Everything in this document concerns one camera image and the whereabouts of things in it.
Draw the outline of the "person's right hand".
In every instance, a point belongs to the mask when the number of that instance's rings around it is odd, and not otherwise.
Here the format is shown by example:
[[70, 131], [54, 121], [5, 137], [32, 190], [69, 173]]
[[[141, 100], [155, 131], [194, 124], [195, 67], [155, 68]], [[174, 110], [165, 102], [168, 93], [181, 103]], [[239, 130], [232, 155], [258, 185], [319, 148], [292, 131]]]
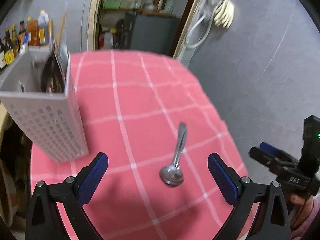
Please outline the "person's right hand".
[[293, 205], [297, 205], [300, 207], [302, 211], [310, 211], [313, 208], [313, 196], [308, 195], [306, 197], [301, 197], [297, 194], [291, 194], [290, 202]]

